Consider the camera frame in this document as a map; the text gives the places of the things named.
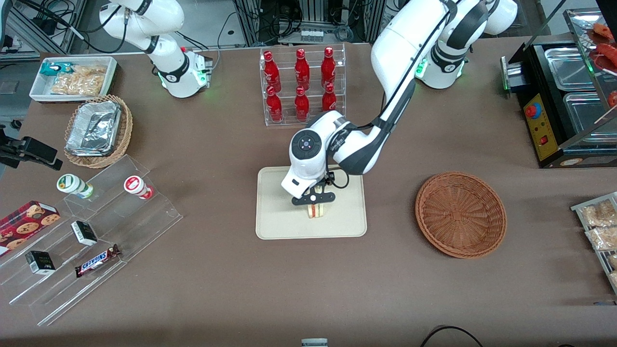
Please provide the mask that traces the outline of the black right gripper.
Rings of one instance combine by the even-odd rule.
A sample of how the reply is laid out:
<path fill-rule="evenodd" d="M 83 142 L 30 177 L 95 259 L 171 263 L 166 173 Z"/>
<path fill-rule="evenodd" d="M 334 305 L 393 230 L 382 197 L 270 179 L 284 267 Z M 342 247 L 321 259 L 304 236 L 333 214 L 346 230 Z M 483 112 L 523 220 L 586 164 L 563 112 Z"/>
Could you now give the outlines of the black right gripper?
<path fill-rule="evenodd" d="M 57 157 L 57 149 L 29 136 L 18 141 L 18 152 L 21 161 L 41 164 L 54 171 L 59 171 L 63 165 L 62 160 Z"/>

